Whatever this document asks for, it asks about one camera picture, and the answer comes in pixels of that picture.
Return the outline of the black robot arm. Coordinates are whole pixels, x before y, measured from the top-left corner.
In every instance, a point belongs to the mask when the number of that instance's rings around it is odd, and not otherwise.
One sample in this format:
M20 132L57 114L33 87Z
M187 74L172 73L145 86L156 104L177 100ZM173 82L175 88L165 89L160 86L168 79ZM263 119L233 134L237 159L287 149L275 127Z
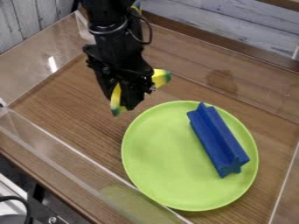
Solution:
M132 110L152 92L155 70L143 57L145 22L135 0L81 0L88 14L88 32L95 43L83 47L88 67L113 115Z

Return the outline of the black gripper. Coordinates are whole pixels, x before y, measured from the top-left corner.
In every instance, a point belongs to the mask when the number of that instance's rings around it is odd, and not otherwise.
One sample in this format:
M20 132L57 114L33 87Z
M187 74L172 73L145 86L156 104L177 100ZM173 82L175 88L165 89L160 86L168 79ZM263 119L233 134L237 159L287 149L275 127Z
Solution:
M143 57L144 46L151 44L152 38L144 40L141 23L149 26L143 17L116 17L115 20L103 17L88 21L95 39L95 44L83 47L88 67L108 100L119 83L123 110L133 110L155 88L153 69Z

